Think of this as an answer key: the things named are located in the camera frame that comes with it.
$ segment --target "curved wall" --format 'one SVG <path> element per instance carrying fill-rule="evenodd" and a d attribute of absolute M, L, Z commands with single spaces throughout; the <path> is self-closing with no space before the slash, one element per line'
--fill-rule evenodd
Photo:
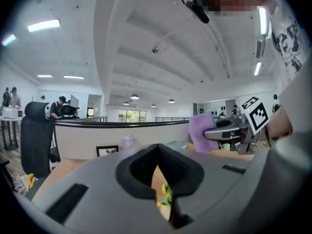
<path fill-rule="evenodd" d="M 119 151 L 126 151 L 123 140 L 131 135 L 135 140 L 130 149 L 155 143 L 171 141 L 191 142 L 189 123 L 145 123 L 131 124 L 71 124 L 55 123 L 55 136 L 60 158 L 93 159 L 97 157 L 97 146 L 118 145 Z"/>

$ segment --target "purple cloth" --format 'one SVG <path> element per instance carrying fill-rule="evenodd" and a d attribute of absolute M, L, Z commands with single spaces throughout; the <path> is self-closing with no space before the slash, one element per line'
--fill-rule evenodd
<path fill-rule="evenodd" d="M 205 131 L 213 128 L 215 128 L 215 123 L 211 112 L 206 112 L 190 118 L 189 133 L 197 152 L 208 153 L 219 149 L 216 140 L 206 139 L 204 136 Z"/>

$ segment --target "picture frame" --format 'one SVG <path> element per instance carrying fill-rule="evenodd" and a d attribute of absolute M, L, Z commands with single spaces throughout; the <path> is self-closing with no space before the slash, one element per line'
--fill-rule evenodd
<path fill-rule="evenodd" d="M 106 156 L 112 153 L 119 152 L 118 145 L 116 146 L 97 146 L 97 156 Z"/>

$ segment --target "computer monitor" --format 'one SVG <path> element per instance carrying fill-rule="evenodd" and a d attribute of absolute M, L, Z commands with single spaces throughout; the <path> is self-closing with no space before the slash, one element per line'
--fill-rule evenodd
<path fill-rule="evenodd" d="M 76 97 L 74 97 L 73 95 L 71 95 L 69 105 L 77 108 L 79 106 L 79 100 Z"/>

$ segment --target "white printer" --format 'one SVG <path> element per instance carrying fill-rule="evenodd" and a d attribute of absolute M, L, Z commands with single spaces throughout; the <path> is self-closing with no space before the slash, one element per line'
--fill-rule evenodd
<path fill-rule="evenodd" d="M 2 116 L 4 118 L 17 119 L 23 116 L 23 111 L 21 109 L 3 107 Z"/>

